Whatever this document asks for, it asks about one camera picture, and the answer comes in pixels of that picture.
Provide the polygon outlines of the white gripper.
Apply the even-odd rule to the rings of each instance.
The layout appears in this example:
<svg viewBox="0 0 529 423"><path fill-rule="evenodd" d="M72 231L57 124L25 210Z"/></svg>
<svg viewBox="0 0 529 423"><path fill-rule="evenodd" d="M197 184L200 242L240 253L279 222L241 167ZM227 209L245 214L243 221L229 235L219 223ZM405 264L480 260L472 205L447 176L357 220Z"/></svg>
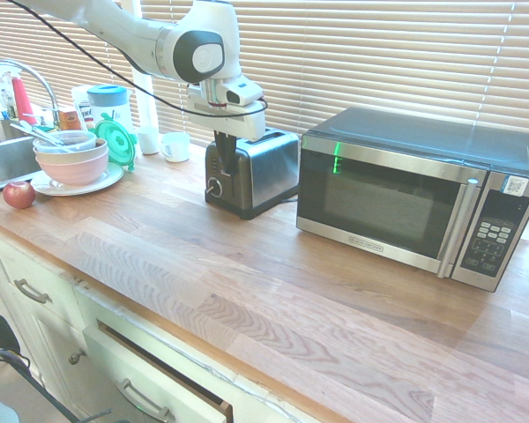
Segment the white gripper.
<svg viewBox="0 0 529 423"><path fill-rule="evenodd" d="M188 86L187 96L188 117L193 123L214 130L222 170L234 173L237 137L257 141L265 134L264 104L256 100L247 106L227 104L215 108L202 97L197 85Z"/></svg>

